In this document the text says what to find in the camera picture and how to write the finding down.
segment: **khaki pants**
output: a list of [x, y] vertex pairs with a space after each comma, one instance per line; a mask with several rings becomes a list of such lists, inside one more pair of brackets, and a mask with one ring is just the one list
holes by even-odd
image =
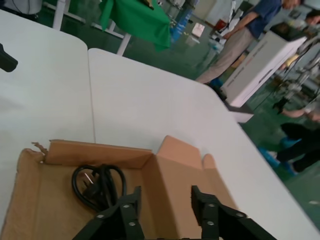
[[253, 39], [255, 38], [246, 27], [236, 32], [228, 41], [226, 41], [218, 61], [210, 66], [207, 71], [196, 79], [196, 81], [206, 84], [219, 77], [249, 47]]

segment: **green tablecloth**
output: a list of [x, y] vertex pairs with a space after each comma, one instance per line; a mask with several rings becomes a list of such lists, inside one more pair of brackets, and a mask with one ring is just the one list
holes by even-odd
[[100, 24], [105, 30], [109, 19], [112, 19], [128, 34], [169, 48], [170, 20], [156, 0], [153, 0], [153, 7], [154, 10], [139, 0], [103, 0], [100, 4]]

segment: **white tabletop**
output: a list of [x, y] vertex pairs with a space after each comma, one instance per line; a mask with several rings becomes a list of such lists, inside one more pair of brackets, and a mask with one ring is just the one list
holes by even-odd
[[319, 239], [210, 88], [99, 49], [89, 50], [89, 68], [97, 143], [157, 152], [166, 135], [181, 139], [214, 156], [240, 210], [276, 239]]
[[1, 10], [0, 23], [0, 43], [19, 62], [0, 69], [2, 226], [21, 150], [50, 139], [94, 142], [94, 132], [85, 43]]

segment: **blue shirt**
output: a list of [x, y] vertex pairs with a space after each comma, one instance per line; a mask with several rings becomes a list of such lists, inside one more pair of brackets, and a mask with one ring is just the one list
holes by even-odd
[[272, 18], [280, 12], [281, 8], [282, 0], [261, 0], [253, 9], [248, 12], [255, 12], [259, 14], [259, 16], [250, 22], [246, 27], [249, 29], [251, 34], [258, 39]]

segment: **open cardboard box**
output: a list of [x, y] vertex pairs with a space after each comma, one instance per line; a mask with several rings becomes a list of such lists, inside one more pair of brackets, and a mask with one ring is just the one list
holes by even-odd
[[[191, 207], [191, 186], [215, 194], [236, 208], [214, 159], [167, 136], [157, 155], [151, 150], [52, 140], [49, 151], [24, 149], [19, 157], [2, 240], [71, 240], [96, 213], [74, 195], [71, 176], [77, 166], [116, 165], [123, 170], [127, 194], [141, 186], [139, 222], [146, 239], [200, 239]], [[116, 174], [117, 190], [121, 180]]]

